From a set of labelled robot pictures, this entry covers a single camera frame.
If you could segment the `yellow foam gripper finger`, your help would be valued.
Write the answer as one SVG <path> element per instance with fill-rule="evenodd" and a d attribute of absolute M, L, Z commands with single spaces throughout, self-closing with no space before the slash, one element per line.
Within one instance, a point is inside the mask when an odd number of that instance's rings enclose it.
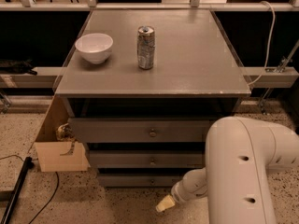
<path fill-rule="evenodd" d="M 176 205 L 175 200 L 171 195 L 166 195 L 157 205 L 156 211 L 161 213 L 169 208 L 172 208 Z"/>

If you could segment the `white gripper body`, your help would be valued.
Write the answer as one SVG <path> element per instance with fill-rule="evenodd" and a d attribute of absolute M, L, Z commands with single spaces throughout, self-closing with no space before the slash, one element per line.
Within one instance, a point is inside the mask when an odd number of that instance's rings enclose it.
<path fill-rule="evenodd" d="M 192 199 L 192 195 L 184 188 L 181 181 L 171 188 L 171 195 L 176 203 L 186 203 Z"/>

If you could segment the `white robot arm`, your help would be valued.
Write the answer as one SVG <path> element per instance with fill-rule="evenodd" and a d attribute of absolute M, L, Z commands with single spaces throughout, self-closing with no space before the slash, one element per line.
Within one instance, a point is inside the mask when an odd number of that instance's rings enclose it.
<path fill-rule="evenodd" d="M 267 175 L 299 162 L 299 136 L 257 119 L 217 120 L 206 136 L 205 167 L 189 171 L 156 206 L 207 198 L 209 224 L 277 224 Z"/>

